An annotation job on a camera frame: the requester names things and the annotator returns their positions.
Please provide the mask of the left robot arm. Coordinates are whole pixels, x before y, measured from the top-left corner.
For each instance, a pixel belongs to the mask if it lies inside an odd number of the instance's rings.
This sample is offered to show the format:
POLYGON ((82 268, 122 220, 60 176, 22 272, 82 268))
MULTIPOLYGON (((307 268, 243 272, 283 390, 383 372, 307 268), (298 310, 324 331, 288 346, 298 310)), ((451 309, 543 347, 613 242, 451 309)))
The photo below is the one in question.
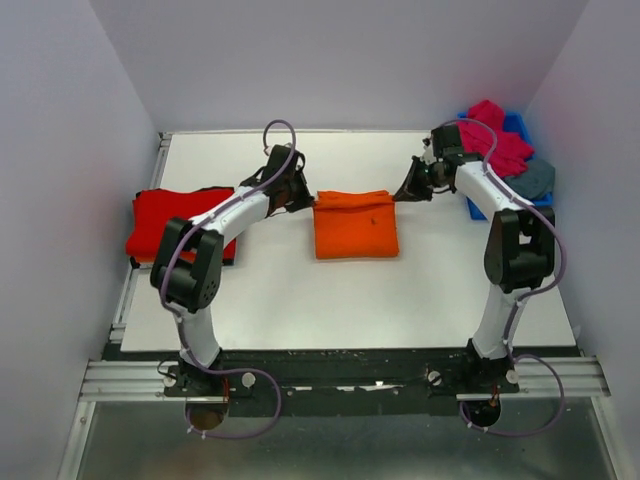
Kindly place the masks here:
POLYGON ((293 145, 274 145, 266 165, 228 199, 188 219, 173 217, 165 225, 149 279, 176 323, 180 357, 191 365, 187 382, 201 395, 214 393, 222 380, 214 364, 221 347, 210 305, 221 285, 224 250, 275 211, 293 213, 313 204, 305 162, 293 145))

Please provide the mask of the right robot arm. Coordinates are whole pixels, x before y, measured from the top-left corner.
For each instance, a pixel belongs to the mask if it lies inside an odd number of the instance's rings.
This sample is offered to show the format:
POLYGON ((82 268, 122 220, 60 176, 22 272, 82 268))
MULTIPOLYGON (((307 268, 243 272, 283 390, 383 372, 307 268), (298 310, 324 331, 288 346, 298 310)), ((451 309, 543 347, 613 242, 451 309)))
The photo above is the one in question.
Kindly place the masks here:
POLYGON ((478 329, 469 340, 457 379, 480 392, 504 377, 514 362, 511 343, 528 299, 543 292, 555 268, 555 216, 538 210, 494 172, 490 152, 467 152, 464 120, 446 122, 423 140, 425 152, 393 196, 396 202, 430 201, 460 192, 490 222, 483 265, 490 283, 478 329))

